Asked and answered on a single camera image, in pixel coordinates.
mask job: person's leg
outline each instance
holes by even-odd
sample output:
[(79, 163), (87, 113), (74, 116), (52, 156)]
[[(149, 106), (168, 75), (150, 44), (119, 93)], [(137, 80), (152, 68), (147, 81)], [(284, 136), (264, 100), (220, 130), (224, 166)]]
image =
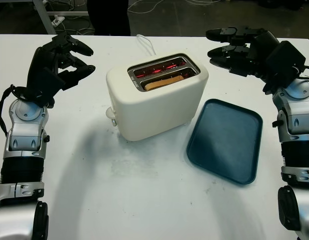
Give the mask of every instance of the person's leg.
[(112, 20), (110, 23), (110, 34), (112, 36), (130, 36), (130, 24), (128, 18), (129, 0), (110, 1), (113, 9)]
[(87, 0), (94, 35), (130, 36), (129, 0)]
[(94, 35), (110, 35), (109, 26), (105, 24), (108, 18), (107, 11), (104, 8), (105, 6), (107, 7), (107, 3), (103, 4), (102, 0), (87, 0), (86, 8), (90, 22), (95, 29)]

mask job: toaster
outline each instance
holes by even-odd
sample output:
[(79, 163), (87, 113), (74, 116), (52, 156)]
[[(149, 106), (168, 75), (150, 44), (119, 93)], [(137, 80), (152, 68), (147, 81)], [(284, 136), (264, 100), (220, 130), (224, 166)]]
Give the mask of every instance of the toaster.
[(189, 52), (154, 55), (111, 69), (106, 115), (129, 141), (142, 140), (195, 116), (209, 74)]

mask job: floor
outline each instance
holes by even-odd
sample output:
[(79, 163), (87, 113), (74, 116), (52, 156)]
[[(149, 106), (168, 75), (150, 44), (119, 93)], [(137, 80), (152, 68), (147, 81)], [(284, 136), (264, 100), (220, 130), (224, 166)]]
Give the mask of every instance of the floor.
[[(144, 0), (130, 10), (145, 12), (158, 1)], [(66, 4), (52, 5), (54, 10), (66, 10)], [(85, 6), (76, 11), (84, 11)], [(145, 36), (204, 36), (206, 30), (228, 26), (248, 25), (251, 28), (265, 28), (278, 38), (309, 39), (309, 2), (298, 11), (284, 7), (268, 9), (258, 6), (252, 0), (219, 1), (201, 6), (185, 0), (164, 0), (145, 14), (129, 13), (131, 34)], [(72, 34), (92, 35), (93, 29), (88, 17), (70, 19), (64, 26)], [(45, 34), (46, 31), (31, 3), (6, 5), (0, 11), (0, 34)]]

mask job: table surface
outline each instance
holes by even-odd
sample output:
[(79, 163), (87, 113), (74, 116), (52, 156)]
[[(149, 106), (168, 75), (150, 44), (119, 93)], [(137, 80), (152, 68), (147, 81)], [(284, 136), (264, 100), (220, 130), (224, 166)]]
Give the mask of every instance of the table surface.
[[(220, 46), (204, 37), (150, 37), (157, 52), (191, 51), (209, 71), (193, 120), (159, 135), (126, 141), (106, 117), (111, 105), (106, 73), (149, 55), (136, 37), (78, 36), (94, 50), (81, 56), (96, 71), (55, 96), (49, 109), (42, 199), (49, 207), (51, 240), (295, 240), (279, 221), (281, 147), (272, 122), (277, 110), (264, 83), (209, 64)], [(0, 99), (10, 85), (25, 86), (33, 54), (49, 35), (0, 35)], [(289, 39), (306, 57), (309, 40)], [(236, 185), (190, 163), (186, 146), (208, 99), (257, 112), (263, 130), (256, 179)], [(10, 128), (8, 107), (3, 118)], [(5, 137), (0, 129), (0, 169)]]

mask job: plastic tray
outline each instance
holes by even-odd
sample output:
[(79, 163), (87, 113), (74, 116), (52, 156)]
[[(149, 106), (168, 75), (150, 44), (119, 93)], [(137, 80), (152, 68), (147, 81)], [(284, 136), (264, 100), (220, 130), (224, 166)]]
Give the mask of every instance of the plastic tray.
[(256, 178), (263, 120), (218, 99), (205, 102), (187, 146), (189, 160), (240, 184)]

